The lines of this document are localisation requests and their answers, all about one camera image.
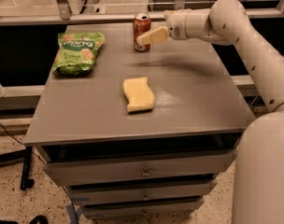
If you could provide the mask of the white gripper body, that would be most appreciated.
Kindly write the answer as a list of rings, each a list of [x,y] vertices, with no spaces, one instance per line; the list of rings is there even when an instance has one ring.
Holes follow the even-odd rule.
[[[186,40],[188,38],[185,31],[188,13],[188,9],[166,10],[163,13],[166,27],[173,39]]]

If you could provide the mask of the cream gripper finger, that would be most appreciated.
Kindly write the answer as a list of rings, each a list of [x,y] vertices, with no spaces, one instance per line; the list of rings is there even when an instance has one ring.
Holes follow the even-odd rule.
[[[140,35],[136,39],[136,42],[139,45],[156,44],[156,43],[165,42],[168,37],[169,37],[168,29],[165,26],[162,26]]]

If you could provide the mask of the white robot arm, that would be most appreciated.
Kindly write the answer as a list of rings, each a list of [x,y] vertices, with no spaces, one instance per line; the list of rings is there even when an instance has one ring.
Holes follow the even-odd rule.
[[[232,224],[284,224],[284,56],[256,31],[238,0],[163,15],[165,26],[140,35],[138,44],[199,38],[237,51],[248,74],[234,82],[243,96],[261,98],[267,113],[238,140]]]

